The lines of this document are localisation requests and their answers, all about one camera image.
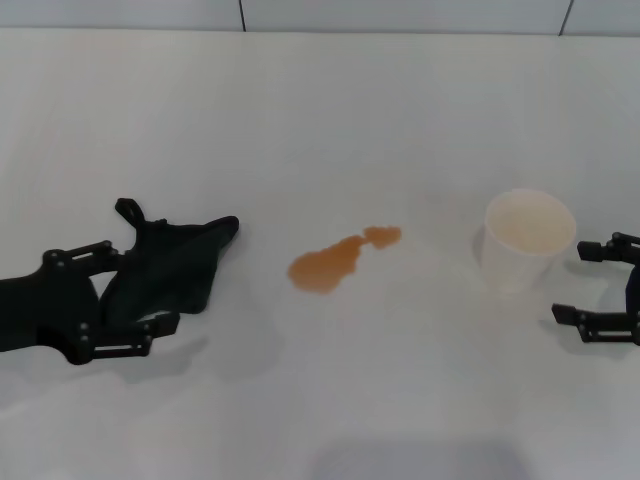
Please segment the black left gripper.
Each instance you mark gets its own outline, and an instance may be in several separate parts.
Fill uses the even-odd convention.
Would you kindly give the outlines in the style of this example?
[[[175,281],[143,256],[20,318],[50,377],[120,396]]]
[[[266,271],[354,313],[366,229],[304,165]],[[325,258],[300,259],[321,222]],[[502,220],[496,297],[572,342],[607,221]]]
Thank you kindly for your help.
[[[153,342],[176,333],[180,314],[157,313],[99,328],[99,297],[91,277],[115,272],[122,256],[108,240],[49,250],[32,274],[1,281],[1,351],[45,346],[71,364],[146,357]]]

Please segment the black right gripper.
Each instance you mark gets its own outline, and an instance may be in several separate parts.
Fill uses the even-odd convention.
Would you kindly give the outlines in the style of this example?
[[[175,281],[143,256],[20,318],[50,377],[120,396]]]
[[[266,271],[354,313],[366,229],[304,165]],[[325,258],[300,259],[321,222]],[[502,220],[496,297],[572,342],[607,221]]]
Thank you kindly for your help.
[[[638,237],[614,232],[604,244],[580,241],[579,257],[589,262],[639,262]],[[552,314],[559,325],[575,327],[583,343],[639,344],[640,266],[635,265],[625,288],[626,312],[598,313],[574,306],[553,304]]]

